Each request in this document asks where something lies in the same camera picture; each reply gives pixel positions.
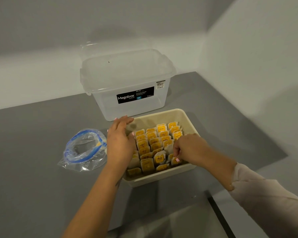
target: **beige sleeve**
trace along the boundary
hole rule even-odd
[[[298,197],[277,180],[266,180],[243,164],[232,177],[232,198],[270,237],[298,237]]]

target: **gray countertop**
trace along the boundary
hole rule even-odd
[[[165,107],[183,109],[212,146],[257,170],[286,157],[278,146],[197,73],[171,79]],[[0,110],[0,237],[59,237],[102,168],[78,173],[56,164],[83,128],[104,134],[93,96],[79,94]],[[131,188],[121,183],[110,229],[221,189],[202,168]]]

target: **plastic lid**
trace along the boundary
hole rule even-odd
[[[155,49],[98,56],[82,63],[81,84],[85,92],[98,93],[160,81],[176,74],[167,56]]]

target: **black label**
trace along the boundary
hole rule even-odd
[[[145,88],[141,90],[136,90],[124,94],[117,94],[118,103],[127,103],[143,98],[147,98],[153,96],[154,94],[154,87]]]

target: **beige plastic tray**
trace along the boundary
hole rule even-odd
[[[143,128],[152,128],[160,123],[171,123],[174,121],[179,122],[179,125],[183,131],[183,135],[198,133],[186,113],[179,108],[135,118],[131,124],[127,125],[126,132],[129,134],[132,131],[137,131]],[[195,167],[196,166],[192,164],[183,164],[148,176],[141,175],[133,178],[128,177],[125,174],[123,176],[123,180],[126,181],[131,187],[137,187],[194,169]]]

